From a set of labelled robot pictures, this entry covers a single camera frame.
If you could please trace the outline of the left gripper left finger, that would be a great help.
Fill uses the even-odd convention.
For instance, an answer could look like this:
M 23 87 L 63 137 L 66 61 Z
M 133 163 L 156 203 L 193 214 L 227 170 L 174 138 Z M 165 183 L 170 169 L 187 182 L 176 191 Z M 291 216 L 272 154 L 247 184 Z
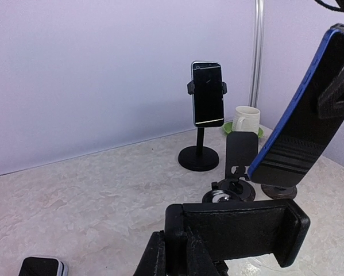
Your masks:
M 153 232 L 137 265 L 134 275 L 170 275 L 168 250 L 172 247 L 171 234 L 166 231 Z

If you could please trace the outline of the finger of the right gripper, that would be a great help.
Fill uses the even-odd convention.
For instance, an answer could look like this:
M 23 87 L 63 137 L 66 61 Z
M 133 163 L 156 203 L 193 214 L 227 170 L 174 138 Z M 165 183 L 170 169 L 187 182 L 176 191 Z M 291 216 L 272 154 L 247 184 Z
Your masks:
M 344 117 L 344 66 L 318 97 L 319 118 Z

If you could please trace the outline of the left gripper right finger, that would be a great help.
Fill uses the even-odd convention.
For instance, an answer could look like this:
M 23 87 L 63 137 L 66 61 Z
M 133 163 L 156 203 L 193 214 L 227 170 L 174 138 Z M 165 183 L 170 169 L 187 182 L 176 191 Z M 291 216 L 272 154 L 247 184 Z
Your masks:
M 218 275 L 199 234 L 188 228 L 187 235 L 187 275 Z

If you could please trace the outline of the black pole phone stand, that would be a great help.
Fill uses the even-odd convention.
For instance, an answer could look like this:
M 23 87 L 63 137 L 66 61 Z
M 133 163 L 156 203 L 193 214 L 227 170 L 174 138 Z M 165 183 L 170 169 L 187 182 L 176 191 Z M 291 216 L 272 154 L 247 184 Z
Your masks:
M 172 204 L 164 231 L 171 234 L 170 275 L 187 275 L 187 229 L 201 237 L 212 263 L 272 254 L 280 267 L 295 261 L 310 218 L 294 200 Z
M 194 81 L 190 81 L 187 84 L 187 92 L 192 95 L 194 125 L 197 127 L 196 145 L 183 148 L 178 154 L 177 161 L 182 167 L 190 171 L 210 171 L 218 166 L 219 155 L 212 148 L 203 145 L 204 131 L 206 128 L 222 127 L 225 118 L 197 122 L 196 110 L 199 108 L 196 107 L 195 103 L 195 90 Z

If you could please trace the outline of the blue phone black screen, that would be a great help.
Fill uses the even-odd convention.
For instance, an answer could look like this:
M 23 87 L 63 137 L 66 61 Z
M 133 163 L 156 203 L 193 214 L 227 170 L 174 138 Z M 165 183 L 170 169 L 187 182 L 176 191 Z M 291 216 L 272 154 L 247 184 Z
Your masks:
M 250 180 L 290 188 L 310 171 L 344 117 L 319 118 L 318 97 L 344 66 L 344 25 L 324 34 L 295 95 L 248 168 Z

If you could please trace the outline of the teal phone black screen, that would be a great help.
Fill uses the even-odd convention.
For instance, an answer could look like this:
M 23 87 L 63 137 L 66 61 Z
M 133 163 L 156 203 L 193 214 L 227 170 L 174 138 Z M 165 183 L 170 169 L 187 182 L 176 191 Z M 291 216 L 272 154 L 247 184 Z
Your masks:
M 221 65 L 217 62 L 194 61 L 191 74 L 195 126 L 221 127 L 224 123 Z

